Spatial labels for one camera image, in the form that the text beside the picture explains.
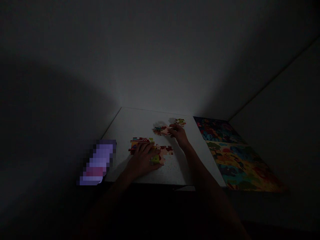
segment assembled puzzle section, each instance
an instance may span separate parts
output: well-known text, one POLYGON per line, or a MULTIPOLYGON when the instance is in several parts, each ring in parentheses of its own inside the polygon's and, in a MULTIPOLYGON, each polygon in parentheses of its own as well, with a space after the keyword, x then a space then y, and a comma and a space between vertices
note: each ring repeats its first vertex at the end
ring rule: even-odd
MULTIPOLYGON (((186 125, 186 122, 184 121, 184 119, 178 118, 174 120, 174 124, 178 124, 179 126, 184 127, 184 125, 186 125)), ((169 128, 169 126, 158 126, 153 128, 153 132, 159 136, 166 136, 171 134, 168 130, 169 128)))
MULTIPOLYGON (((134 137, 131 141, 131 148, 129 149, 130 154, 134 155, 136 148, 138 146, 139 143, 149 143, 149 142, 154 142, 153 138, 136 138, 134 137)), ((156 144, 155 146, 152 147, 153 150, 160 150, 160 153, 155 155, 153 158, 151 158, 151 162, 153 163, 160 163, 162 165, 164 165, 165 161, 166 161, 166 156, 168 155, 173 155, 173 149, 171 146, 160 146, 158 144, 156 144)))
POLYGON ((186 122, 184 121, 184 119, 178 118, 174 120, 174 124, 178 124, 180 127, 184 127, 184 125, 186 125, 186 122))

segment finger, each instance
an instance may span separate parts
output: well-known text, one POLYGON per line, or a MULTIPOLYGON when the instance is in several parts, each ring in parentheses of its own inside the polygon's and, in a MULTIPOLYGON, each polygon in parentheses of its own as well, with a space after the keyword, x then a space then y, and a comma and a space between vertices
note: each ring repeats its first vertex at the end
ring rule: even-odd
POLYGON ((147 145, 146 148, 143 150, 143 152, 147 154, 150 151, 150 149, 153 147, 153 145, 154 145, 154 142, 147 145))
POLYGON ((148 154, 147 159, 154 157, 155 155, 159 154, 160 152, 161 152, 161 150, 152 151, 151 153, 148 154))
POLYGON ((150 166, 150 170, 154 171, 154 170, 157 170, 157 169, 159 169, 161 167, 162 167, 162 165, 160 163, 157 163, 155 165, 150 166))
POLYGON ((168 132, 171 133, 173 136, 177 133, 177 131, 173 130, 172 128, 168 128, 168 132))
POLYGON ((138 146, 136 147, 136 152, 134 154, 138 154, 138 152, 140 151, 141 146, 142 146, 142 143, 138 143, 138 146))
POLYGON ((144 144, 141 146, 141 149, 140 149, 141 152, 143 152, 149 144, 151 144, 151 143, 150 143, 150 142, 144 143, 144 144))
POLYGON ((175 128, 177 129, 177 131, 183 129, 179 124, 176 124, 175 128))

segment forearm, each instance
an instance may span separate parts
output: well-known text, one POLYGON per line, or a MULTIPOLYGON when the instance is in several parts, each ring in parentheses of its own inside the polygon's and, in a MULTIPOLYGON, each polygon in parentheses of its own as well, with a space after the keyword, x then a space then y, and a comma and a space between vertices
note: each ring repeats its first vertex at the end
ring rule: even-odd
POLYGON ((236 232, 247 236, 227 195, 203 165, 193 147, 188 144, 182 150, 185 153, 195 188, 207 203, 213 215, 218 218, 221 224, 232 226, 236 232))
POLYGON ((110 222, 112 210, 131 182, 132 178, 125 173, 118 177, 110 189, 91 208, 82 225, 82 237, 93 237, 100 234, 102 226, 110 222))

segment left hand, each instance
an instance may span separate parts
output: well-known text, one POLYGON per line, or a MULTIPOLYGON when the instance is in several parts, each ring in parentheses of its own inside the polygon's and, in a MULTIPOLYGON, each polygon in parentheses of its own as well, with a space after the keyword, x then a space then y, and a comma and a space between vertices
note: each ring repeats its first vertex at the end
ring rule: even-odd
POLYGON ((136 148, 135 154, 129 160, 123 174, 127 175, 131 180, 144 176, 149 172, 159 169, 162 165, 150 165, 150 159, 159 154, 160 150, 155 150, 149 153, 154 143, 139 144, 136 148))

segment right hand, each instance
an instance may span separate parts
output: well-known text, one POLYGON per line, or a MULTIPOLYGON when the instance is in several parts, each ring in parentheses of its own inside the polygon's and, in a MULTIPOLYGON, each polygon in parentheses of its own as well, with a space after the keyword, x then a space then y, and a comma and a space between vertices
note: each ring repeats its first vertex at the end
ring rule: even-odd
POLYGON ((186 131, 178 124, 170 124, 168 131, 172 134, 171 137, 175 137, 181 148, 187 147, 190 143, 188 141, 186 131))

